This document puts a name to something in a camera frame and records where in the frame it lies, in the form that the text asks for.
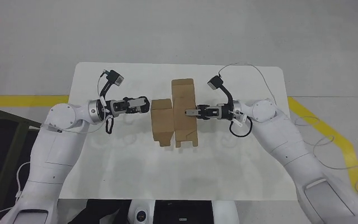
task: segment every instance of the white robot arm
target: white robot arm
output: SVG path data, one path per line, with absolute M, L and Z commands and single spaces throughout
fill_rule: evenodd
M 228 103 L 198 105 L 196 110 L 186 110 L 186 115 L 199 119 L 228 119 L 240 127 L 246 123 L 260 145 L 291 176 L 299 204 L 312 223 L 358 223 L 358 195 L 323 170 L 319 161 L 307 151 L 297 127 L 271 100 L 246 105 L 232 100 L 219 76 L 208 84 L 213 89 L 222 89 Z
M 149 101 L 144 96 L 105 101 L 110 86 L 119 86 L 123 78 L 115 71 L 104 71 L 103 74 L 108 79 L 100 94 L 104 102 L 92 100 L 83 106 L 58 104 L 50 109 L 32 147 L 26 185 L 0 224 L 57 223 L 58 198 L 67 175 L 81 154 L 90 124 L 105 122 L 104 116 L 149 111 Z M 111 128 L 107 127 L 106 131 L 111 132 Z

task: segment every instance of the white tabletop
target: white tabletop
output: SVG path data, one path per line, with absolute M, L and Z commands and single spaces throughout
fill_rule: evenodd
M 125 79 L 108 92 L 107 100 L 125 96 L 171 98 L 171 80 L 193 78 L 196 104 L 227 101 L 206 83 L 222 66 L 188 64 L 79 63 L 69 102 L 82 105 L 97 99 L 96 83 L 103 69 Z M 282 70 L 259 67 L 278 106 L 289 115 Z M 224 86 L 234 99 L 271 97 L 253 67 L 230 66 L 222 71 Z M 121 115 L 113 134 L 104 129 L 87 135 L 82 154 L 68 175 L 60 198 L 102 199 L 212 199 L 296 200 L 294 184 L 284 168 L 258 144 L 255 137 L 236 138 L 229 121 L 198 120 L 199 146 L 183 143 L 160 147 L 153 140 L 150 113 Z M 235 129 L 244 133 L 247 129 Z

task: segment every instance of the cardboard box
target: cardboard box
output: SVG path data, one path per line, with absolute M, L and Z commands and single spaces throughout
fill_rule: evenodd
M 161 147 L 170 146 L 174 133 L 174 117 L 171 99 L 152 100 L 150 110 L 154 141 Z
M 198 146 L 196 117 L 186 116 L 185 110 L 196 109 L 194 80 L 192 78 L 172 80 L 175 147 L 181 142 L 191 141 Z

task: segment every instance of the yellow floor line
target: yellow floor line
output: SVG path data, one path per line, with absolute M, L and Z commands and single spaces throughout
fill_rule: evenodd
M 1 107 L 34 107 L 34 106 L 54 106 L 59 103 L 68 102 L 69 96 L 0 96 Z M 312 112 L 306 109 L 303 105 L 298 103 L 292 97 L 288 97 L 289 107 L 292 112 L 298 116 L 315 116 Z M 358 165 L 356 153 L 353 144 L 348 141 L 344 136 L 339 134 L 336 130 L 331 128 L 328 124 L 321 121 L 317 123 L 314 119 L 304 119 L 307 123 L 311 124 L 318 132 L 324 136 L 335 136 L 333 143 L 339 147 L 343 153 L 343 158 L 347 167 Z M 351 180 L 351 185 L 354 188 L 355 183 L 358 181 L 357 169 L 349 169 L 348 175 Z
M 306 109 L 302 104 L 297 102 L 292 97 L 288 97 L 289 107 L 292 112 L 297 114 L 298 116 L 311 116 L 317 118 L 311 111 Z M 324 121 L 320 120 L 317 123 L 315 119 L 312 118 L 303 118 L 307 123 L 311 124 L 313 128 L 315 128 L 318 132 L 323 134 L 324 136 L 334 136 L 333 143 L 339 147 L 343 153 L 343 158 L 346 163 L 346 167 L 356 166 L 358 165 L 358 160 L 356 153 L 354 151 L 353 144 L 346 139 L 344 136 L 339 134 L 336 130 L 331 128 Z M 349 169 L 348 175 L 351 180 L 351 185 L 355 190 L 355 184 L 358 181 L 358 169 Z
M 33 106 L 54 106 L 61 102 L 68 102 L 67 95 L 62 96 L 0 96 L 0 106 L 2 107 L 33 107 Z

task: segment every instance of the concrete floor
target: concrete floor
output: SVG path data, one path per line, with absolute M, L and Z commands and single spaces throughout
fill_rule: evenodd
M 78 62 L 246 61 L 282 68 L 288 95 L 358 148 L 357 12 L 356 0 L 2 0 L 0 95 L 69 94 Z M 48 111 L 1 109 L 40 122 Z M 340 149 L 322 150 L 326 163 L 344 165 Z M 335 174 L 348 183 L 347 172 Z M 242 223 L 308 223 L 297 202 L 238 210 Z

